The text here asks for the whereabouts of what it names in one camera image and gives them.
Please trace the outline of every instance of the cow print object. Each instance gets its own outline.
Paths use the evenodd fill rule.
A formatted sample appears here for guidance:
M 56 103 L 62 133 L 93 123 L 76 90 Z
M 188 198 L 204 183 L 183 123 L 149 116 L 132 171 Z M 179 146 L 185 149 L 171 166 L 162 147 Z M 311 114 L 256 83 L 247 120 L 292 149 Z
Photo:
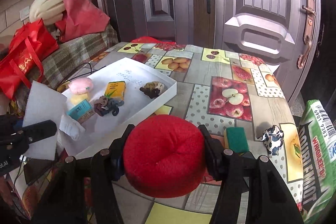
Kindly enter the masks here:
M 258 138 L 262 141 L 268 154 L 272 156 L 279 155 L 279 149 L 282 147 L 284 142 L 284 132 L 278 126 L 272 126 L 269 129 L 266 129 L 264 134 Z

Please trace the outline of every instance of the pink fluffy ball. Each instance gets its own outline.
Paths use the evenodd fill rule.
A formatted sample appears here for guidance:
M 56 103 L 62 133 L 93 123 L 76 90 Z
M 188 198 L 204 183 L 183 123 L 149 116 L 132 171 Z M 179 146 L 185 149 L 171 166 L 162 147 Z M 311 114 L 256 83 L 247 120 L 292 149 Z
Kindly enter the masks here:
M 69 84 L 69 89 L 72 94 L 84 94 L 88 93 L 93 89 L 93 83 L 90 78 L 78 78 Z

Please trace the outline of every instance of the fruit print tablecloth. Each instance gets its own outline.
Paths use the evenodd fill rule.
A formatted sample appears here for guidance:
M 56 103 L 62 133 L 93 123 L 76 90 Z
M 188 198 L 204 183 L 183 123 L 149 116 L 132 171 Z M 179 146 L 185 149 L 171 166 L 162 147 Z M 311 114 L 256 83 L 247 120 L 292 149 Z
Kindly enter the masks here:
M 228 127 L 243 127 L 255 158 L 268 155 L 257 141 L 272 125 L 285 135 L 279 155 L 268 155 L 300 207 L 303 168 L 297 129 L 284 94 L 268 66 L 259 58 L 193 45 L 164 47 L 150 43 L 119 43 L 91 61 L 99 69 L 124 57 L 142 62 L 177 81 L 177 95 L 152 115 L 170 114 L 198 126 L 227 147 Z M 78 71 L 89 72 L 88 68 Z M 221 182 L 205 173 L 204 182 L 178 198 L 152 198 L 137 192 L 123 176 L 114 183 L 115 196 L 126 224 L 209 223 Z M 242 194 L 237 223 L 246 218 L 248 193 Z M 90 223 L 95 223 L 89 211 Z

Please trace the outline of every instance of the white switch plate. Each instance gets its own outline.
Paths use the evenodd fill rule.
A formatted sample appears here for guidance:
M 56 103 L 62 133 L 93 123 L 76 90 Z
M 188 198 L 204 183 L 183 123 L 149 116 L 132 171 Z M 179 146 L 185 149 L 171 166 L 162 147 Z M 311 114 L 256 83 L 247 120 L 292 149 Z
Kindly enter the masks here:
M 29 6 L 24 7 L 20 10 L 20 20 L 23 21 L 24 19 L 29 17 Z

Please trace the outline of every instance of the green sponge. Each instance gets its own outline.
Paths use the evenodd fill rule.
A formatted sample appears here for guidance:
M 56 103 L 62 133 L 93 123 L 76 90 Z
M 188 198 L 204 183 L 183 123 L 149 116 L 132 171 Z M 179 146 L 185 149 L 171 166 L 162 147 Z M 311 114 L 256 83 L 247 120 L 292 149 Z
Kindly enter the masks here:
M 226 129 L 229 148 L 236 153 L 245 153 L 250 151 L 247 144 L 243 127 L 229 127 Z

